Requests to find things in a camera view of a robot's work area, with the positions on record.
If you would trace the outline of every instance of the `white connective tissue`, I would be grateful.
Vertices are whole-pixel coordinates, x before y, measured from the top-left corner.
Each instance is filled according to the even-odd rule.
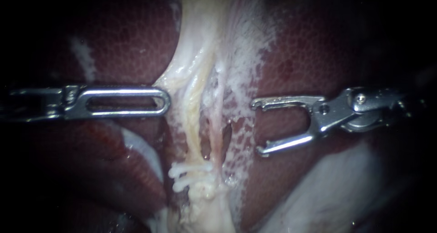
[[[122,128],[122,135],[124,145],[127,148],[134,149],[139,154],[141,154],[147,160],[150,168],[153,170],[159,181],[161,181],[162,183],[164,181],[163,170],[161,168],[161,162],[159,161],[159,157],[155,149],[140,136],[131,132],[128,129]]]

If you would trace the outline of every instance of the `clip jaw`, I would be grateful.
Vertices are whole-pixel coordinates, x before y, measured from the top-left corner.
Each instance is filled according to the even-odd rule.
[[[9,97],[38,97],[40,106],[37,113],[13,110],[0,115],[0,122],[38,122],[50,119],[94,119],[120,117],[157,117],[170,108],[171,100],[167,92],[154,87],[89,87],[69,85],[63,88],[29,88],[12,90]],[[102,97],[149,97],[157,103],[156,108],[92,111],[89,100]],[[26,109],[27,102],[22,102]]]
[[[310,127],[300,135],[277,141],[267,141],[266,147],[257,147],[257,152],[267,157],[271,153],[284,152],[300,147],[318,138],[325,137],[335,127],[349,132],[366,132],[394,122],[394,118],[383,115],[391,111],[404,97],[393,89],[347,88],[330,101],[322,96],[281,96],[255,98],[251,107],[263,111],[299,106],[310,115]]]

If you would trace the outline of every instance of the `white fibrous tissue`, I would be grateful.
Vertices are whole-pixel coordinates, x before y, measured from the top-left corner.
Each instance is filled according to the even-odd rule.
[[[214,182],[214,175],[211,173],[213,165],[205,162],[203,165],[189,165],[186,163],[172,164],[168,176],[174,179],[173,191],[181,192],[186,186],[197,182]]]

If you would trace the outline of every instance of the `metal clamp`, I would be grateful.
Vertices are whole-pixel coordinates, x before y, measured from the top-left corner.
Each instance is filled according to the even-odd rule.
[[[308,144],[325,137],[328,132],[340,127],[348,132],[366,132],[387,124],[384,111],[392,110],[404,97],[393,89],[347,88],[330,101],[323,96],[279,96],[255,98],[251,107],[263,111],[298,106],[304,107],[310,115],[310,127],[300,135],[277,141],[267,141],[266,147],[257,147],[260,155],[266,157]]]

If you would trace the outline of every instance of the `clip loop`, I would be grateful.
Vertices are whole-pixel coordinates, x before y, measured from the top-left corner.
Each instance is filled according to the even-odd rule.
[[[40,111],[36,114],[17,113],[16,111],[0,116],[5,122],[37,122],[49,119],[94,119],[122,117],[157,117],[164,115],[170,108],[171,100],[166,91],[155,87],[122,86],[79,86],[69,85],[63,88],[29,88],[12,90],[10,97],[36,96],[40,98]],[[153,98],[157,107],[128,108],[122,110],[91,110],[89,101],[94,98]]]

